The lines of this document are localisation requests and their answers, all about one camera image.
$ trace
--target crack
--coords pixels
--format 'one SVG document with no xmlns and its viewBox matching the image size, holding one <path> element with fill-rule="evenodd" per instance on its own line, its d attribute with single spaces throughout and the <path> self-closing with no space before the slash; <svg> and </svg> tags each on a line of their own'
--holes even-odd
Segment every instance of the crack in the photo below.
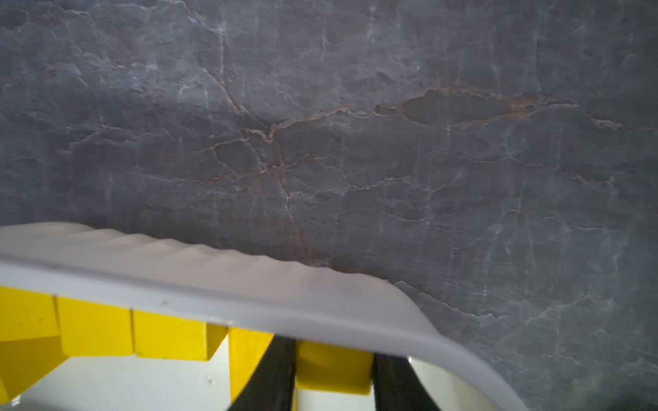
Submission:
<svg viewBox="0 0 658 411">
<path fill-rule="evenodd" d="M 281 158 L 281 163 L 283 164 L 283 171 L 281 174 L 277 175 L 277 178 L 279 180 L 279 184 L 281 185 L 281 190 L 286 194 L 286 211 L 288 212 L 288 216 L 290 216 L 290 221 L 292 223 L 292 226 L 294 227 L 295 231 L 297 232 L 297 238 L 299 239 L 299 248 L 301 249 L 301 253 L 303 254 L 304 258 L 306 258 L 307 262 L 313 266 L 314 265 L 314 259 L 311 257 L 309 254 L 309 251 L 306 247 L 306 241 L 304 239 L 304 233 L 303 230 L 301 229 L 301 226 L 297 223 L 297 220 L 295 219 L 295 216 L 292 213 L 292 209 L 290 207 L 290 202 L 292 200 L 292 192 L 290 191 L 290 187 L 288 185 L 288 179 L 286 177 L 286 173 L 288 173 L 288 162 L 286 161 L 286 154 L 284 152 L 283 145 L 278 139 L 274 139 L 274 134 L 272 134 L 273 142 L 276 144 L 277 148 L 279 149 L 279 157 Z"/>
<path fill-rule="evenodd" d="M 422 222 L 428 222 L 429 223 L 428 219 L 425 218 L 425 217 L 418 218 L 418 219 L 413 219 L 413 218 L 405 218 L 405 217 L 399 216 L 397 214 L 390 214 L 389 213 L 387 215 L 388 215 L 388 217 L 393 218 L 394 220 L 397 220 L 397 221 L 410 222 L 410 223 L 422 223 Z"/>
<path fill-rule="evenodd" d="M 246 111 L 247 113 L 249 113 L 249 112 L 247 111 L 247 109 L 243 108 L 243 107 L 242 107 L 241 105 L 239 105 L 235 100 L 233 100 L 233 97 L 231 97 L 231 95 L 229 94 L 228 89 L 226 88 L 226 86 L 224 85 L 224 82 L 223 82 L 222 80 L 220 80 L 217 76 L 215 76 L 213 73 L 211 73 L 211 72 L 210 72 L 207 68 L 205 68 L 204 66 L 200 66 L 200 67 L 203 69 L 203 71 L 206 72 L 206 74 L 208 74 L 208 76 L 210 76 L 210 77 L 211 77 L 211 78 L 212 78 L 212 79 L 213 79 L 213 80 L 214 80 L 214 81 L 215 81 L 215 82 L 216 82 L 216 83 L 222 88 L 222 90 L 224 90 L 224 94 L 226 94 L 226 97 L 228 98 L 228 100 L 229 100 L 229 102 L 230 102 L 230 106 L 231 106 L 231 110 L 232 110 L 232 111 L 238 111 L 238 107 L 241 107 L 244 111 Z"/>
<path fill-rule="evenodd" d="M 229 169 L 229 171 L 231 171 L 231 173 L 233 173 L 233 175 L 235 175 L 235 176 L 239 176 L 239 175 L 240 175 L 240 173 L 238 173 L 237 171 L 233 170 L 233 168 L 232 168 L 231 166 L 229 166 L 229 165 L 226 164 L 225 162 L 221 161 L 221 160 L 219 159 L 219 156 L 217 155 L 217 152 L 216 152 L 215 150 L 213 150 L 212 153 L 213 153 L 213 157 L 214 157 L 215 160 L 217 161 L 217 164 L 220 164 L 220 165 L 223 164 L 224 167 L 226 167 L 227 169 Z"/>
<path fill-rule="evenodd" d="M 338 106 L 334 107 L 333 109 L 326 110 L 326 111 L 321 111 L 316 114 L 312 114 L 308 117 L 303 117 L 303 118 L 291 118 L 289 120 L 286 120 L 281 123 L 277 123 L 270 127 L 270 131 L 267 134 L 267 137 L 269 140 L 274 138 L 274 135 L 282 130 L 285 130 L 289 127 L 292 127 L 296 124 L 301 124 L 301 123 L 308 123 L 308 122 L 313 122 L 317 120 L 322 120 L 323 118 L 327 118 L 330 116 L 333 116 L 334 114 L 337 113 L 344 113 L 344 114 L 349 114 L 352 116 L 370 116 L 373 114 L 373 112 L 361 112 L 361 111 L 354 111 L 351 110 L 348 106 Z"/>
<path fill-rule="evenodd" d="M 73 154 L 73 150 L 79 146 L 80 144 L 87 143 L 88 141 L 91 141 L 94 139 L 94 137 L 97 137 L 98 135 L 101 135 L 100 131 L 95 131 L 93 133 L 87 134 L 83 138 L 77 140 L 77 141 L 72 141 L 71 143 L 68 144 L 68 148 L 66 150 L 59 150 L 62 153 L 66 153 L 69 155 Z"/>
<path fill-rule="evenodd" d="M 245 128 L 244 130 L 245 130 L 247 133 L 252 133 L 252 134 L 255 134 L 255 135 L 259 136 L 259 137 L 262 138 L 263 141 L 265 141 L 266 143 L 272 143 L 272 139 L 270 138 L 270 136 L 269 136 L 268 134 L 266 134 L 266 133 L 265 133 L 264 131 L 262 131 L 262 130 L 256 130 L 256 129 L 254 129 L 254 128 Z"/>
<path fill-rule="evenodd" d="M 448 156 L 451 156 L 453 158 L 458 158 L 459 160 L 471 162 L 471 163 L 474 163 L 474 164 L 497 164 L 497 163 L 504 162 L 504 161 L 511 161 L 511 162 L 514 162 L 515 164 L 518 164 L 518 165 L 523 166 L 523 167 L 538 168 L 540 170 L 553 172 L 553 173 L 555 173 L 559 176 L 565 177 L 568 180 L 577 181 L 577 182 L 581 183 L 583 186 L 585 186 L 587 188 L 590 188 L 590 189 L 600 189 L 602 187 L 610 187 L 612 185 L 612 182 L 609 181 L 609 180 L 605 180 L 605 181 L 586 180 L 580 174 L 575 174 L 574 172 L 571 172 L 571 171 L 564 172 L 564 171 L 560 170 L 557 167 L 549 167 L 549 166 L 546 166 L 544 164 L 536 164 L 536 163 L 533 163 L 533 162 L 526 162 L 526 161 L 519 160 L 515 157 L 504 156 L 504 157 L 497 158 L 495 160 L 476 160 L 475 158 L 463 157 L 463 156 L 460 156 L 460 155 L 456 155 L 455 153 L 451 153 L 449 151 L 447 151 L 445 153 L 439 153 L 439 154 L 448 155 Z M 653 210 L 649 205 L 645 205 L 645 206 L 647 207 L 647 209 Z"/>
<path fill-rule="evenodd" d="M 478 91 L 476 89 L 467 89 L 467 88 L 460 88 L 456 87 L 454 85 L 450 84 L 445 84 L 445 85 L 440 85 L 438 87 L 430 87 L 426 89 L 422 95 L 418 95 L 416 97 L 412 97 L 410 99 L 407 99 L 403 101 L 400 104 L 396 105 L 387 105 L 385 103 L 379 103 L 375 106 L 374 110 L 377 111 L 379 110 L 378 114 L 392 114 L 391 111 L 399 110 L 402 107 L 404 107 L 406 104 L 409 104 L 410 102 L 414 100 L 421 100 L 427 98 L 428 94 L 431 92 L 438 92 L 438 93 L 443 93 L 443 94 L 464 94 L 468 95 L 471 97 L 478 97 L 481 99 L 497 99 L 497 100 L 502 100 L 502 101 L 507 101 L 510 103 L 510 108 L 512 110 L 518 110 L 519 107 L 525 107 L 528 104 L 532 103 L 532 100 L 529 99 L 524 99 L 524 98 L 517 98 L 517 97 L 505 97 L 501 94 L 497 93 L 484 93 L 481 91 Z"/>
<path fill-rule="evenodd" d="M 499 320 L 499 319 L 501 319 L 501 318 L 505 318 L 505 317 L 507 317 L 507 314 L 503 314 L 503 315 L 500 315 L 500 316 L 496 316 L 493 312 L 486 312 L 486 313 L 481 314 L 481 315 L 473 314 L 472 312 L 467 312 L 467 311 L 461 310 L 461 309 L 458 308 L 458 307 L 451 306 L 450 304 L 446 303 L 445 301 L 441 301 L 441 300 L 439 300 L 438 298 L 436 298 L 436 297 L 434 297 L 433 295 L 427 293 L 426 291 L 422 291 L 422 290 L 420 290 L 420 289 L 418 289 L 418 288 L 416 288 L 416 287 L 414 287 L 414 286 L 412 286 L 412 285 L 409 285 L 409 283 L 407 283 L 407 282 L 404 281 L 404 280 L 399 280 L 399 281 L 393 283 L 394 286 L 397 286 L 398 284 L 403 284 L 403 285 L 405 285 L 405 286 L 407 286 L 407 287 L 409 287 L 409 288 L 411 288 L 411 289 L 414 289 L 414 290 L 417 291 L 419 294 L 422 294 L 422 295 L 424 295 L 424 296 L 426 296 L 426 297 L 432 299 L 433 301 L 438 302 L 438 303 L 441 304 L 442 306 L 448 308 L 450 311 L 458 312 L 458 313 L 459 313 L 460 315 L 462 315 L 462 316 L 467 316 L 467 317 L 475 318 L 476 320 L 481 320 L 481 319 L 483 319 L 483 318 L 492 318 L 492 319 L 494 319 L 494 320 Z"/>
<path fill-rule="evenodd" d="M 338 202 L 338 210 L 336 211 L 336 220 L 334 221 L 334 234 L 332 238 L 331 256 L 329 257 L 329 264 L 331 265 L 333 265 L 334 257 L 336 255 L 336 236 L 338 234 L 340 212 L 343 209 L 343 201 L 345 200 L 346 193 L 347 192 L 343 193 L 343 195 L 340 197 L 340 201 Z"/>
<path fill-rule="evenodd" d="M 210 29 L 206 26 L 206 18 L 205 18 L 204 16 L 202 16 L 201 14 L 199 14 L 199 13 L 197 13 L 197 12 L 195 12 L 195 11 L 190 10 L 190 8 L 188 7 L 188 4 L 187 4 L 185 1 L 183 1 L 183 0 L 168 0 L 167 3 L 169 3 L 169 4 L 171 4 L 171 5 L 176 5 L 176 4 L 177 4 L 177 5 L 183 5 L 183 7 L 184 7 L 185 10 L 188 12 L 188 14 L 190 15 L 191 18 L 193 18 L 194 20 L 196 20 L 196 21 L 198 21 L 199 23 L 201 23 L 201 25 L 202 25 L 204 28 L 210 30 Z"/>
<path fill-rule="evenodd" d="M 45 162 L 44 160 L 42 160 L 42 159 L 40 159 L 40 158 L 37 158 L 37 157 L 30 157 L 30 156 L 26 156 L 26 155 L 22 155 L 22 156 L 14 157 L 14 158 L 12 158 L 12 159 L 10 160 L 10 162 L 11 162 L 11 163 L 14 163 L 14 162 L 19 162 L 19 161 L 23 161 L 23 160 L 34 161 L 34 162 L 39 163 L 39 164 L 42 165 L 42 166 L 45 166 L 45 165 L 46 165 L 46 162 Z M 12 177 L 20 177 L 20 175 L 17 175 L 17 176 L 14 176 L 14 175 L 11 175 L 11 174 L 5 174 L 5 175 L 6 175 L 6 176 L 12 176 Z"/>
<path fill-rule="evenodd" d="M 584 232 L 610 232 L 610 231 L 615 231 L 615 230 L 620 230 L 620 226 L 611 226 L 611 227 L 582 227 L 582 226 L 572 226 L 570 224 L 563 224 L 559 221 L 556 221 L 554 217 L 548 217 L 548 216 L 539 216 L 537 214 L 534 214 L 530 211 L 525 211 L 524 214 L 527 217 L 532 217 L 536 220 L 542 220 L 542 221 L 548 221 L 551 224 L 554 224 L 556 226 L 564 226 L 567 228 L 570 228 L 572 230 L 577 230 L 577 231 L 584 231 Z"/>
<path fill-rule="evenodd" d="M 541 112 L 543 110 L 547 109 L 559 109 L 559 108 L 564 108 L 564 109 L 574 109 L 574 110 L 579 110 L 582 112 L 584 116 L 588 118 L 592 124 L 602 130 L 627 130 L 630 132 L 651 132 L 651 133 L 658 133 L 658 128 L 653 127 L 653 126 L 628 126 L 626 124 L 622 124 L 619 122 L 615 122 L 614 120 L 609 120 L 606 118 L 596 118 L 594 117 L 591 113 L 586 111 L 583 106 L 579 103 L 562 103 L 562 102 L 557 102 L 557 101 L 551 101 L 551 99 L 545 99 L 545 103 L 537 108 L 535 111 L 531 112 L 529 116 L 533 116 L 538 112 Z"/>
<path fill-rule="evenodd" d="M 182 178 L 182 177 L 162 177 L 162 176 L 155 176 L 153 174 L 147 174 L 144 172 L 137 173 L 141 177 L 149 179 L 149 180 L 154 180 L 154 181 L 159 181 L 161 183 L 166 183 L 166 184 L 172 184 L 172 183 L 192 183 L 192 184 L 199 184 L 199 185 L 206 185 L 208 187 L 212 187 L 214 184 L 216 184 L 219 181 L 230 181 L 233 184 L 239 185 L 241 187 L 244 187 L 245 189 L 252 191 L 253 188 L 250 187 L 249 185 L 243 184 L 241 181 L 244 180 L 245 178 L 249 176 L 253 176 L 253 174 L 237 174 L 237 178 L 231 178 L 227 176 L 226 174 L 222 174 L 219 176 L 212 177 L 208 180 L 197 180 L 194 178 Z M 260 173 L 259 178 L 263 177 L 265 173 Z"/>
<path fill-rule="evenodd" d="M 593 299 L 593 300 L 598 300 L 597 298 L 591 296 L 591 295 L 586 295 L 585 297 L 581 297 L 579 299 L 573 300 L 572 302 L 566 302 L 564 304 L 556 304 L 556 305 L 551 305 L 546 307 L 542 312 L 540 312 L 538 315 L 534 317 L 530 317 L 526 321 L 524 321 L 522 324 L 519 324 L 517 327 L 515 327 L 512 331 L 510 331 L 508 334 L 503 336 L 500 341 L 498 342 L 498 347 L 500 349 L 506 349 L 505 344 L 508 342 L 508 340 L 513 339 L 516 335 L 518 335 L 525 327 L 530 325 L 532 322 L 538 321 L 538 320 L 560 320 L 562 313 L 564 310 L 573 307 L 574 305 L 586 301 L 588 299 Z"/>
<path fill-rule="evenodd" d="M 520 118 L 520 119 L 526 119 L 528 118 L 528 113 L 527 112 L 506 112 L 505 114 L 498 114 L 497 116 L 492 116 L 489 118 L 473 118 L 472 120 L 464 120 L 460 121 L 457 123 L 452 123 L 448 124 L 448 127 L 454 128 L 454 127 L 467 127 L 467 126 L 472 126 L 472 125 L 484 125 L 487 124 L 488 122 L 491 122 L 493 120 L 498 120 L 500 118 Z"/>
<path fill-rule="evenodd" d="M 384 179 L 381 180 L 381 181 L 378 181 L 378 182 L 376 182 L 376 183 L 374 183 L 374 184 L 370 184 L 370 185 L 369 185 L 369 184 L 365 184 L 365 185 L 362 186 L 362 185 L 348 184 L 348 186 L 349 186 L 350 188 L 354 189 L 354 191 L 363 191 L 363 190 L 370 190 L 370 189 L 377 188 L 377 187 L 379 187 L 380 185 L 382 185 L 382 184 L 386 184 L 386 183 L 388 183 L 388 182 L 390 182 L 390 181 L 400 181 L 400 182 L 402 182 L 402 183 L 405 183 L 405 184 L 409 185 L 410 187 L 413 187 L 411 184 L 408 184 L 407 182 L 404 181 L 404 177 L 387 177 L 387 178 L 384 178 Z"/>
<path fill-rule="evenodd" d="M 234 143 L 246 143 L 249 139 L 246 137 L 241 137 L 233 140 L 228 140 L 228 141 L 220 141 L 219 143 L 215 143 L 209 147 L 205 147 L 204 149 L 201 150 L 192 150 L 188 151 L 189 153 L 204 153 L 206 151 L 215 151 L 215 149 L 221 145 L 229 145 L 229 144 L 234 144 Z"/>
</svg>

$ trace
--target wavy white edge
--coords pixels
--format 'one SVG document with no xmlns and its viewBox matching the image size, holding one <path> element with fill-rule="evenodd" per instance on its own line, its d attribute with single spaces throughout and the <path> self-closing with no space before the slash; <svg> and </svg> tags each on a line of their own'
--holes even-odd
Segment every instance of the wavy white edge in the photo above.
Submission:
<svg viewBox="0 0 658 411">
<path fill-rule="evenodd" d="M 484 361 L 386 281 L 141 234 L 48 222 L 0 228 L 0 285 L 413 357 L 527 411 Z"/>
</svg>

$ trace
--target rock surface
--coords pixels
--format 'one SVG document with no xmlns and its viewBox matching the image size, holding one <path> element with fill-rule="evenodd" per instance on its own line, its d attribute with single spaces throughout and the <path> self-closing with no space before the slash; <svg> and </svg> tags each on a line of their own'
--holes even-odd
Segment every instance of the rock surface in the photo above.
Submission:
<svg viewBox="0 0 658 411">
<path fill-rule="evenodd" d="M 658 401 L 658 3 L 0 2 L 0 224 L 388 279 L 531 410 Z"/>
</svg>

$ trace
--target white curved edge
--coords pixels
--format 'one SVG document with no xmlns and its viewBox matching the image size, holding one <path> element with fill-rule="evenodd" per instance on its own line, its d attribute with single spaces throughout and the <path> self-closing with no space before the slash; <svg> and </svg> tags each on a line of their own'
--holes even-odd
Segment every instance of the white curved edge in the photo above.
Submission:
<svg viewBox="0 0 658 411">
<path fill-rule="evenodd" d="M 443 368 L 418 358 L 410 358 L 409 363 L 440 410 L 498 411 L 480 391 Z"/>
<path fill-rule="evenodd" d="M 87 236 L 85 241 L 80 241 L 81 234 Z M 133 237 L 129 243 L 122 244 L 128 248 L 110 247 L 113 241 L 129 237 Z M 167 255 L 173 255 L 169 259 L 161 254 L 149 256 L 144 264 L 143 259 L 131 261 L 126 252 L 136 246 L 135 237 L 71 223 L 0 228 L 0 285 L 418 358 L 471 384 L 500 410 L 527 411 L 500 375 L 464 347 L 441 336 L 407 295 L 381 279 L 193 246 L 204 247 L 204 253 L 214 252 L 212 262 L 202 260 L 204 266 L 212 263 L 213 275 L 195 278 L 196 271 L 177 272 L 175 277 L 165 276 L 166 281 L 159 281 L 158 276 L 141 276 L 142 272 L 126 273 L 126 267 L 137 264 L 147 271 L 149 267 L 164 271 L 167 266 L 180 268 L 186 264 L 189 256 L 183 253 L 190 246 L 137 235 L 138 248 L 164 243 Z M 222 271 L 222 264 L 231 265 L 235 258 L 251 264 L 235 267 L 249 272 L 245 280 L 240 279 L 243 272 Z M 197 263 L 190 260 L 189 265 L 198 268 Z M 94 264 L 102 268 L 90 268 Z M 287 281 L 295 282 L 287 284 L 294 293 L 277 289 L 276 284 Z M 283 292 L 285 298 L 264 293 L 263 285 Z"/>
</svg>

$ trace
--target dark gray stone wall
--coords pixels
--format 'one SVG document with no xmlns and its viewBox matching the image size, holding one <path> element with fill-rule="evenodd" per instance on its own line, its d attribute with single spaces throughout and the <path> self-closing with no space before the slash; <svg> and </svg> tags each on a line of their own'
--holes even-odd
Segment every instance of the dark gray stone wall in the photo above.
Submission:
<svg viewBox="0 0 658 411">
<path fill-rule="evenodd" d="M 658 3 L 0 1 L 0 224 L 388 279 L 531 410 L 658 401 Z"/>
</svg>

